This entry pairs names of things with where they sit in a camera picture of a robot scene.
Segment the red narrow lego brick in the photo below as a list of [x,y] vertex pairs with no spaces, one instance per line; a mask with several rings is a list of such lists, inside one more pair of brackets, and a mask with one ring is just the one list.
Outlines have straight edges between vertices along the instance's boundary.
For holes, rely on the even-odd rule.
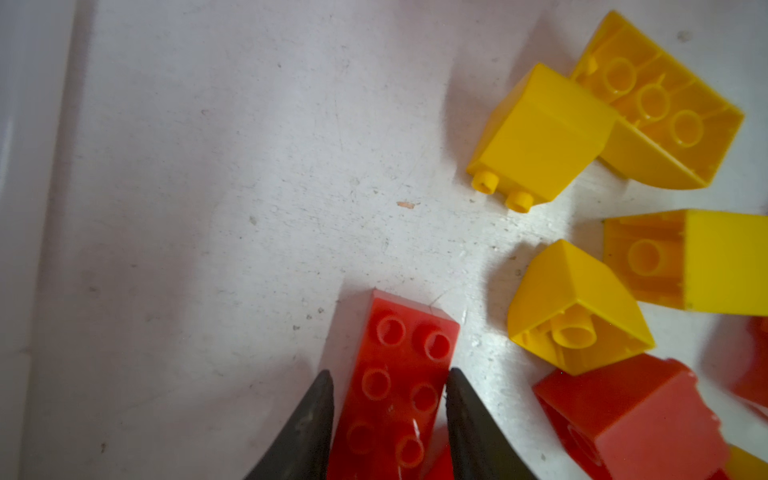
[[683,363],[648,354],[533,392],[570,457],[593,479],[709,479],[729,448]]

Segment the yellow long lego brick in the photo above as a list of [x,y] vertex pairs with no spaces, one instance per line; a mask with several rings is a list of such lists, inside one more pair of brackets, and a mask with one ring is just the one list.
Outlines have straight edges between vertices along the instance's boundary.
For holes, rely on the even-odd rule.
[[708,187],[744,120],[616,11],[603,18],[570,77],[618,114],[600,159],[657,188]]

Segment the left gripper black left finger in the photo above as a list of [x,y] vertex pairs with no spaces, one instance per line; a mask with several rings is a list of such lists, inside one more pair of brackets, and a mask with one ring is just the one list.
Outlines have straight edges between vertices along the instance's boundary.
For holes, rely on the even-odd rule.
[[245,479],[326,479],[334,413],[334,382],[321,370]]

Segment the red L lego brick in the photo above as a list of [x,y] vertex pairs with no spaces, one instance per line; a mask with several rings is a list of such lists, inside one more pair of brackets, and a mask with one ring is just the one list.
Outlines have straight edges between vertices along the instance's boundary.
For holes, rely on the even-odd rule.
[[460,325],[374,290],[330,451],[330,479],[418,479]]

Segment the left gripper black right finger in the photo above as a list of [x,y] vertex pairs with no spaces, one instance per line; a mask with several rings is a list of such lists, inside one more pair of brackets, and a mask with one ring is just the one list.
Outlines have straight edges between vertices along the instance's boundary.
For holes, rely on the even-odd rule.
[[536,479],[459,368],[447,378],[446,413],[455,479]]

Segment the yellow round lego piece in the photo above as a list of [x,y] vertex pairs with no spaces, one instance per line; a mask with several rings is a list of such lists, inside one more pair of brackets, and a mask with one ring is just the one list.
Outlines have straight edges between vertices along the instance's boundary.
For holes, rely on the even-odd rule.
[[529,264],[508,309],[507,330],[515,344],[574,376],[655,347],[624,284],[565,240]]

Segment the yellow lego brick front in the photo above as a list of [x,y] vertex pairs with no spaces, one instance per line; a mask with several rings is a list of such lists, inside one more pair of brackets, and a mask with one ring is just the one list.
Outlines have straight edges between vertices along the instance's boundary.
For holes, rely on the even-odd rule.
[[768,480],[767,462],[735,445],[729,446],[724,472],[730,480]]

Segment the small yellow lego top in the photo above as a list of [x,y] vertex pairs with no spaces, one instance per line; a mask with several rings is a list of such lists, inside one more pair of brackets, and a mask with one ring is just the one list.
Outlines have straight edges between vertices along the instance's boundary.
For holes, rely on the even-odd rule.
[[527,213],[554,200],[603,151],[618,113],[544,64],[492,111],[467,167],[471,186]]

